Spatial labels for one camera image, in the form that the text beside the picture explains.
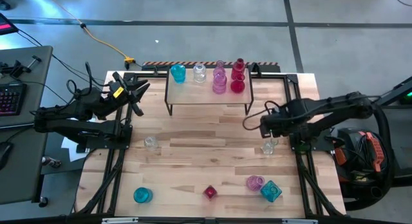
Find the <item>keyboard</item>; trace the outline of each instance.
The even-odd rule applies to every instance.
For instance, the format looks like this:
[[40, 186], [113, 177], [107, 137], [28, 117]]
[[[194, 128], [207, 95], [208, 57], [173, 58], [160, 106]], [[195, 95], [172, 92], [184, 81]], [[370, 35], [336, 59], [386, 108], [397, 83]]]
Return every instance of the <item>keyboard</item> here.
[[0, 117], [20, 114], [26, 88], [23, 83], [0, 84]]

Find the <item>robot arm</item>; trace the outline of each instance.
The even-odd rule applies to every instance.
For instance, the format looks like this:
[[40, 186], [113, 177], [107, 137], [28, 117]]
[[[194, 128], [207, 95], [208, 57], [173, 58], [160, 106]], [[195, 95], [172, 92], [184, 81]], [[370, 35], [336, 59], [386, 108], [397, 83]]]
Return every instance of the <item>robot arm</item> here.
[[[349, 118], [369, 118], [375, 110], [367, 96], [359, 92], [344, 96], [312, 100], [309, 98], [294, 99], [279, 110], [270, 110], [270, 115], [260, 119], [262, 138], [288, 136], [300, 132], [303, 140], [319, 136], [320, 132]], [[331, 113], [321, 120], [307, 124], [315, 115]]]
[[69, 104], [65, 106], [41, 107], [35, 112], [34, 128], [40, 133], [56, 132], [78, 143], [77, 152], [86, 149], [106, 148], [124, 149], [129, 145], [131, 125], [122, 124], [119, 120], [101, 123], [87, 122], [93, 115], [99, 120], [115, 112], [118, 108], [130, 104], [138, 116], [142, 110], [137, 102], [149, 88], [147, 80], [130, 82], [114, 72], [115, 81], [107, 85], [107, 97], [97, 88], [78, 90]]

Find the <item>concrete floor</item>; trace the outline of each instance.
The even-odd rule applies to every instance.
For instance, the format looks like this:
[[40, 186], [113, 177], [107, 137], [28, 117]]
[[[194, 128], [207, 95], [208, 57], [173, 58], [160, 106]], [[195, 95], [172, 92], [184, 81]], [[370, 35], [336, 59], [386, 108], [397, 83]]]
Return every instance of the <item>concrete floor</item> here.
[[[9, 19], [71, 18], [50, 0], [8, 0], [14, 9]], [[283, 0], [58, 0], [79, 19], [113, 21], [253, 21], [287, 23]], [[290, 0], [297, 23], [412, 23], [412, 8], [396, 0]], [[107, 70], [121, 70], [122, 56], [90, 39], [76, 25], [17, 24], [54, 54], [78, 70], [89, 61], [93, 75], [103, 79]], [[88, 26], [139, 63], [144, 61], [276, 61], [282, 72], [296, 72], [289, 28], [262, 26]], [[315, 73], [322, 97], [360, 91], [380, 95], [411, 76], [410, 28], [296, 28], [303, 70]], [[0, 49], [31, 46], [17, 34], [0, 37]], [[77, 79], [52, 60], [46, 84], [64, 98], [71, 95], [67, 79]], [[82, 87], [86, 83], [76, 80]], [[61, 102], [47, 89], [43, 106]], [[393, 119], [393, 126], [410, 129], [412, 120]], [[341, 126], [374, 128], [371, 120]], [[47, 176], [43, 194], [50, 204], [0, 206], [0, 220], [68, 214], [80, 172]], [[391, 189], [376, 205], [349, 215], [411, 223], [412, 190]]]

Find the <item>wooden tabletop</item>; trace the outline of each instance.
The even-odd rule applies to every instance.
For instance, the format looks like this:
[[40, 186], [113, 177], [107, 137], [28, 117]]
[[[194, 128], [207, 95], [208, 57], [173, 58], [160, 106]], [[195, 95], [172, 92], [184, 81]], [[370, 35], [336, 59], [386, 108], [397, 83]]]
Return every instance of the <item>wooden tabletop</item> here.
[[168, 104], [249, 104], [252, 102], [250, 91], [250, 80], [248, 71], [245, 71], [245, 90], [235, 93], [230, 89], [232, 79], [231, 69], [226, 69], [227, 86], [226, 92], [221, 95], [215, 94], [213, 86], [213, 69], [206, 69], [206, 81], [196, 82], [193, 79], [193, 69], [186, 69], [186, 80], [183, 84], [177, 84], [171, 71], [169, 71], [169, 83], [167, 90]]
[[[112, 73], [108, 72], [106, 82]], [[302, 97], [319, 99], [314, 74], [298, 74], [298, 79]], [[139, 104], [144, 116], [132, 115], [133, 137], [126, 151], [116, 216], [304, 217], [295, 155], [288, 138], [279, 138], [274, 154], [264, 155], [260, 147], [269, 139], [263, 140], [259, 130], [242, 128], [243, 105], [182, 105], [170, 117], [164, 104], [165, 79], [149, 82], [151, 86]], [[263, 110], [266, 100], [286, 102], [280, 80], [253, 79], [252, 83], [255, 101], [250, 114]], [[250, 127], [258, 124], [259, 116], [247, 123]], [[159, 140], [159, 149], [145, 149], [144, 138], [148, 136]], [[78, 209], [87, 204], [102, 183], [107, 154], [105, 149], [96, 150], [86, 160], [77, 192]], [[346, 213], [332, 157], [314, 152], [314, 162], [320, 188], [337, 210]], [[250, 175], [273, 180], [282, 195], [270, 203], [259, 192], [248, 190], [245, 181]], [[209, 185], [218, 192], [212, 201], [202, 194]], [[153, 191], [150, 203], [134, 201], [133, 193], [139, 187]], [[315, 212], [309, 185], [308, 193]], [[105, 210], [110, 197], [111, 187]]]

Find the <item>striped tape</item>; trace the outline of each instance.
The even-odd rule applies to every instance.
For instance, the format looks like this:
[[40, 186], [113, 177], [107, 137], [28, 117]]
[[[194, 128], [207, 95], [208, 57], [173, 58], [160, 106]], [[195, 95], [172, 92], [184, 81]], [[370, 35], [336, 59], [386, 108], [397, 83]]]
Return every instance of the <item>striped tape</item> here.
[[[225, 65], [233, 65], [235, 62], [225, 62]], [[246, 64], [258, 63], [260, 66], [277, 66], [277, 62], [246, 62]], [[190, 61], [169, 61], [169, 62], [144, 62], [143, 65], [163, 66], [163, 65], [195, 65], [204, 64], [205, 66], [216, 65], [216, 62], [190, 62]]]

